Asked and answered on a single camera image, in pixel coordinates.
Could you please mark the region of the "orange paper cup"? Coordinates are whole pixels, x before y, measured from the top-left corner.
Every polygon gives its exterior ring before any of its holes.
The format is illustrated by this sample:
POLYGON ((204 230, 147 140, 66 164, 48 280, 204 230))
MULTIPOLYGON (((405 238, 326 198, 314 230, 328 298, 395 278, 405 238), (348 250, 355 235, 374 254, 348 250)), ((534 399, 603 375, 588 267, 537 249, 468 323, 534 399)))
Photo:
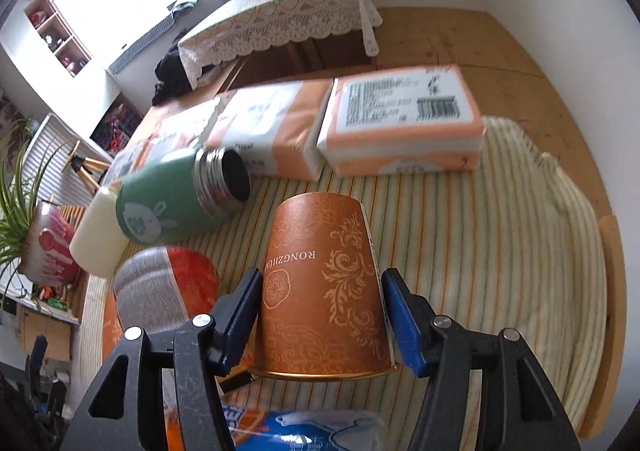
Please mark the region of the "orange paper cup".
POLYGON ((102 360, 105 361, 111 351, 116 347, 122 338, 124 331, 119 321, 117 313, 115 294, 110 291, 106 294, 104 314, 103 314, 103 332, 102 332, 102 360))
POLYGON ((262 268, 253 369, 288 381, 351 381, 396 359, 362 204, 308 192, 274 214, 262 268))

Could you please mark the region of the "red instant noodle cup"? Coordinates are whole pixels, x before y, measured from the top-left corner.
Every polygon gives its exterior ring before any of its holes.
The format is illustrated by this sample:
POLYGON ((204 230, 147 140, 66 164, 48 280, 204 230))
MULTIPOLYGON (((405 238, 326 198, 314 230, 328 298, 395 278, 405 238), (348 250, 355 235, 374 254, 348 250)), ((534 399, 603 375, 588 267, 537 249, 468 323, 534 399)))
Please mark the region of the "red instant noodle cup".
POLYGON ((179 246, 150 247, 122 264, 113 281, 120 326, 146 333, 174 330, 210 312, 220 278, 210 259, 179 246))

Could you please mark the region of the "cream white cup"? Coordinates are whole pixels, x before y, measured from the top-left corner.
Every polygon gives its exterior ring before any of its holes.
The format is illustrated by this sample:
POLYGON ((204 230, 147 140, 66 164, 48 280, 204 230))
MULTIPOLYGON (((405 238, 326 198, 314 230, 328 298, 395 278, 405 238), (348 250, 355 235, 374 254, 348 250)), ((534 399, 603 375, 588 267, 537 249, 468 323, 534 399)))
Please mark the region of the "cream white cup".
POLYGON ((96 191, 70 242, 70 254, 78 265, 104 279, 114 277, 129 240, 116 216, 117 193, 101 187, 96 191))

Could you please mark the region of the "striped table cloth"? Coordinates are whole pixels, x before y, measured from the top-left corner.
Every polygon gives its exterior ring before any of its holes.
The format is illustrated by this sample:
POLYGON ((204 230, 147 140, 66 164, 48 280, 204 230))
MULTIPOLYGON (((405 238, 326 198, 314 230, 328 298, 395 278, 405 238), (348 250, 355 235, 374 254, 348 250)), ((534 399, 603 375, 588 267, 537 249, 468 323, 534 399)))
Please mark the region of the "striped table cloth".
POLYGON ((243 211, 188 241, 223 289, 262 266, 277 206, 330 191, 359 200, 381 268, 468 329, 514 327, 544 367, 574 426, 587 411, 602 357, 606 277, 596 213, 518 124, 485 122, 480 166, 463 173, 256 178, 243 211))

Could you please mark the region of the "orange blue soda bottle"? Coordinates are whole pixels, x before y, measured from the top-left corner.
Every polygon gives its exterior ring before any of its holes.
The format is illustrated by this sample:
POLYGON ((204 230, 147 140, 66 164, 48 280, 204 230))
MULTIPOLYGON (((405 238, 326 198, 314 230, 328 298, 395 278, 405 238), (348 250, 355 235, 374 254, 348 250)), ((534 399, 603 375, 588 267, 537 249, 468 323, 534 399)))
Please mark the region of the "orange blue soda bottle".
POLYGON ((369 411, 222 408, 238 450, 381 450, 385 445, 384 421, 369 411))

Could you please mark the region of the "green thermos bottle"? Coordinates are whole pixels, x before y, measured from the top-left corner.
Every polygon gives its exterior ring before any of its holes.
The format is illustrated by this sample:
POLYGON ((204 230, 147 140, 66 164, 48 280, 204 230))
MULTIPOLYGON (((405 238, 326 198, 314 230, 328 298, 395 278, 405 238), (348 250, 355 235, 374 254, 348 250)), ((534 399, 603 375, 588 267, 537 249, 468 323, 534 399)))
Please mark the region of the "green thermos bottle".
POLYGON ((250 174, 238 152, 182 148, 128 175, 119 187, 116 218, 142 246, 171 245, 228 222, 250 198, 250 174))

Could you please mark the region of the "red white flower pot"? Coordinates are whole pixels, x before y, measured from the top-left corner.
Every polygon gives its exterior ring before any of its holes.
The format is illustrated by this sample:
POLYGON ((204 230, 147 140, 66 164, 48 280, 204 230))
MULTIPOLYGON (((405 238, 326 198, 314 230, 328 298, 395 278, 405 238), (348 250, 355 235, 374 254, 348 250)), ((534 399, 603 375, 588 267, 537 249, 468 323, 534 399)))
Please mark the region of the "red white flower pot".
POLYGON ((42 201, 35 209, 17 271, 32 283, 59 286, 73 283, 80 267, 70 254, 75 230, 55 205, 42 201))

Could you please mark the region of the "tissue pack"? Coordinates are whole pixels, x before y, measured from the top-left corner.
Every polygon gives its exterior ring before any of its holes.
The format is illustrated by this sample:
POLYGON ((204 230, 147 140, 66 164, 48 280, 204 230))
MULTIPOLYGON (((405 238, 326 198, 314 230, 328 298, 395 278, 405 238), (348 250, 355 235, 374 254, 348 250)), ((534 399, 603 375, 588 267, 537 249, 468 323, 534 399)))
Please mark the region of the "tissue pack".
POLYGON ((239 153, 253 176, 316 182, 317 148, 333 81, 310 80, 232 90, 205 145, 239 153))
POLYGON ((224 99, 217 96, 160 120, 149 136, 137 142, 130 141, 125 150, 115 156, 102 184, 113 185, 141 167, 158 162, 171 152, 201 145, 222 110, 224 99))
POLYGON ((317 147, 340 177, 472 172, 486 128, 455 64, 334 81, 317 147))

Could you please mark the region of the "tissue pack rightmost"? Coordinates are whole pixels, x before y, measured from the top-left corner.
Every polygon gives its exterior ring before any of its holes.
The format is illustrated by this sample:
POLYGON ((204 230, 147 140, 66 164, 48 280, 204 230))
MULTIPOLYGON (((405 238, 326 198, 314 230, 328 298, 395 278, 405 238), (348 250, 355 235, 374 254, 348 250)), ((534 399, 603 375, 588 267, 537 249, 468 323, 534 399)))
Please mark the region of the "tissue pack rightmost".
POLYGON ((472 172, 486 128, 455 64, 334 81, 317 147, 340 177, 472 172))

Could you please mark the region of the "green spider plant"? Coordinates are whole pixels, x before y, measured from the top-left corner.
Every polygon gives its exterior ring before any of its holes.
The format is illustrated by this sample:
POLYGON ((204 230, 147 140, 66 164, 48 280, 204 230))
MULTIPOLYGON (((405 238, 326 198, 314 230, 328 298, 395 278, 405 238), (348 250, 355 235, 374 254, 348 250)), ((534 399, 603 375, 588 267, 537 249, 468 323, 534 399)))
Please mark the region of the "green spider plant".
POLYGON ((25 121, 15 123, 1 138, 1 269, 14 265, 13 273, 23 269, 29 228, 36 218, 39 189, 44 174, 58 153, 44 149, 35 174, 24 175, 24 159, 30 129, 25 121))

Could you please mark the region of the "black bag on floor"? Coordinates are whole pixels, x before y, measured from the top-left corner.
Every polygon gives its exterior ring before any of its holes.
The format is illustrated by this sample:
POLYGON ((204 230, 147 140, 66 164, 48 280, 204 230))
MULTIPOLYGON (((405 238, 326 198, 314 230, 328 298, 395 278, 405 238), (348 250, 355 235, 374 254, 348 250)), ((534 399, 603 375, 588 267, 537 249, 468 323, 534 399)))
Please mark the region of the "black bag on floor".
POLYGON ((178 45, 172 45, 155 68, 155 90, 152 106, 162 106, 170 98, 192 92, 192 86, 182 65, 178 45))

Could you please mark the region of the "lace covered low table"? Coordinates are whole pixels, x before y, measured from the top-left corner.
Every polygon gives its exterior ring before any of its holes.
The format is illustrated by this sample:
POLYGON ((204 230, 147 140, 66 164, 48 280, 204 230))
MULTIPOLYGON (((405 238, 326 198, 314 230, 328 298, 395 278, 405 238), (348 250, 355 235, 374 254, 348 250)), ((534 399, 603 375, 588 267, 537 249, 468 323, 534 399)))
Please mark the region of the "lace covered low table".
POLYGON ((364 52, 380 52, 374 29, 383 19, 372 0, 229 0, 178 43, 191 87, 203 69, 288 43, 322 40, 353 30, 362 33, 364 52))

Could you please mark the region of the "white wall shelf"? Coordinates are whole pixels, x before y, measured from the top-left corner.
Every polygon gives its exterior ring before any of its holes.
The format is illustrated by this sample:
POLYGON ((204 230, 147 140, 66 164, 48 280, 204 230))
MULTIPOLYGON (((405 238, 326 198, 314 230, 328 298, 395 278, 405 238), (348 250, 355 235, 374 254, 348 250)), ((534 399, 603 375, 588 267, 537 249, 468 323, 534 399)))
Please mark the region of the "white wall shelf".
POLYGON ((85 69, 91 56, 52 0, 33 0, 24 13, 72 78, 85 69))

